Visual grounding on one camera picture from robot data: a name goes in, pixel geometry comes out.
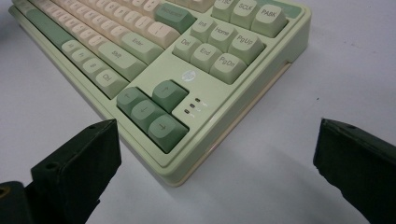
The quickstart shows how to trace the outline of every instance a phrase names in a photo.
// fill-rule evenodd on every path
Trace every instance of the black object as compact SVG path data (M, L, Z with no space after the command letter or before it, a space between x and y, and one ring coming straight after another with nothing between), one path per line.
M0 223L85 223L120 164L117 122L91 125L33 167L25 189L0 185Z
M396 223L396 147L349 124L323 119L314 164L371 223Z

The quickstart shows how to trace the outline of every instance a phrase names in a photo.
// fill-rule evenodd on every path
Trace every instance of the green keyboard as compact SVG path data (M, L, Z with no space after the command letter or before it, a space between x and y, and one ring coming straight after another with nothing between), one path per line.
M167 184L179 186L304 51L283 0L15 0L9 12Z

